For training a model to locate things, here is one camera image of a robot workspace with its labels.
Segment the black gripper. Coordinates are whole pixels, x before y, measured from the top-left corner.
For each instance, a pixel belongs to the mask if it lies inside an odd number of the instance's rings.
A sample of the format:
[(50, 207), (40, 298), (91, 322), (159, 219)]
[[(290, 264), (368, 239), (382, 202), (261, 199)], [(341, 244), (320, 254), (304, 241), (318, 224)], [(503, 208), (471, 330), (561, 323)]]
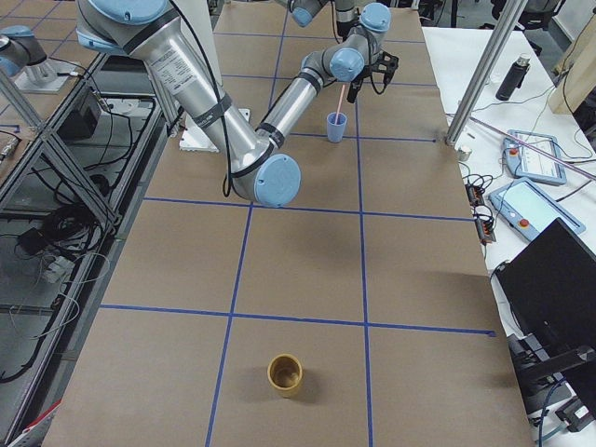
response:
[(363, 69), (351, 82), (350, 88), (347, 94), (347, 101), (354, 103), (358, 97), (359, 91), (362, 87), (364, 80), (368, 77), (368, 70)]

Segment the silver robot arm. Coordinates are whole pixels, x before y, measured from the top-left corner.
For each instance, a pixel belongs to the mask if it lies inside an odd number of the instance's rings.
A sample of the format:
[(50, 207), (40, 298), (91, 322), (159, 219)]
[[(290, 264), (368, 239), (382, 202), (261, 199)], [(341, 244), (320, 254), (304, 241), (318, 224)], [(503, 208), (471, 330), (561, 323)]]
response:
[(390, 81), (399, 63), (382, 49), (390, 9), (370, 3), (357, 12), (353, 2), (340, 1), (335, 10), (342, 42), (305, 56), (298, 74), (252, 128), (215, 79), (200, 41), (183, 36), (187, 20), (174, 2), (79, 1), (76, 7), (80, 45), (142, 61), (226, 154), (224, 192), (271, 208), (285, 206), (299, 192), (299, 165), (280, 149), (311, 102), (333, 82), (349, 84), (352, 102), (365, 77), (382, 73)]
[(308, 27), (322, 11), (328, 10), (332, 35), (337, 41), (345, 40), (350, 30), (359, 24), (359, 11), (354, 1), (279, 0), (277, 4), (284, 7), (301, 28)]

